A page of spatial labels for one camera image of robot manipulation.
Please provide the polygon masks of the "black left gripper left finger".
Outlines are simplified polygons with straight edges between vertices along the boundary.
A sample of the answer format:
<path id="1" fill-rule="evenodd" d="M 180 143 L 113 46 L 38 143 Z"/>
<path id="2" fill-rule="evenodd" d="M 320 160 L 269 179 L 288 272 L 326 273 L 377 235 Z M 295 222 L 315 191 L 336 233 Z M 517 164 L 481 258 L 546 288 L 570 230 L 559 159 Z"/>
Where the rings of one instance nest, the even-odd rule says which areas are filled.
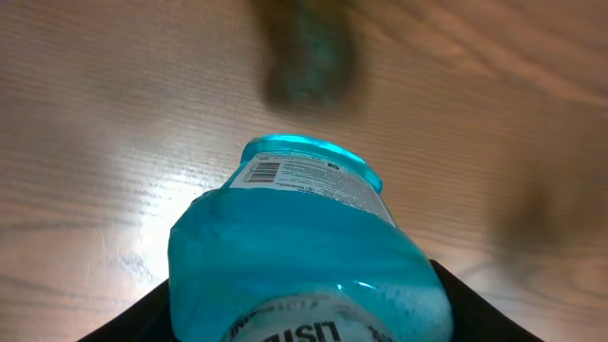
<path id="1" fill-rule="evenodd" d="M 172 329 L 168 280 L 78 342 L 178 342 Z"/>

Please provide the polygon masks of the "blue mouthwash bottle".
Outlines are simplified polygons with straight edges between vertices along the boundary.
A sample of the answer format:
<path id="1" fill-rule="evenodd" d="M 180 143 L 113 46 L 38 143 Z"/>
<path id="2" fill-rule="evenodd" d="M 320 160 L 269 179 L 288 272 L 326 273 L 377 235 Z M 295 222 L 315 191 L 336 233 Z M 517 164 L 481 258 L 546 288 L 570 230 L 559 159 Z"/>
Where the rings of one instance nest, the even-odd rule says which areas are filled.
<path id="1" fill-rule="evenodd" d="M 220 188 L 195 199 L 168 244 L 181 341 L 448 341 L 452 310 L 383 183 L 330 142 L 251 140 Z"/>

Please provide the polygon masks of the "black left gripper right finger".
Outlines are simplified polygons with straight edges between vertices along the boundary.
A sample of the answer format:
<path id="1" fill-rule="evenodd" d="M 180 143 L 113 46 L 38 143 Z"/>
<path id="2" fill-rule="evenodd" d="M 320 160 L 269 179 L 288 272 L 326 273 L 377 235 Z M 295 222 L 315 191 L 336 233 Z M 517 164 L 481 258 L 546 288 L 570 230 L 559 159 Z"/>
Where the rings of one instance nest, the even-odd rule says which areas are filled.
<path id="1" fill-rule="evenodd" d="M 542 342 L 469 288 L 456 275 L 431 259 L 450 303 L 453 316 L 451 342 Z"/>

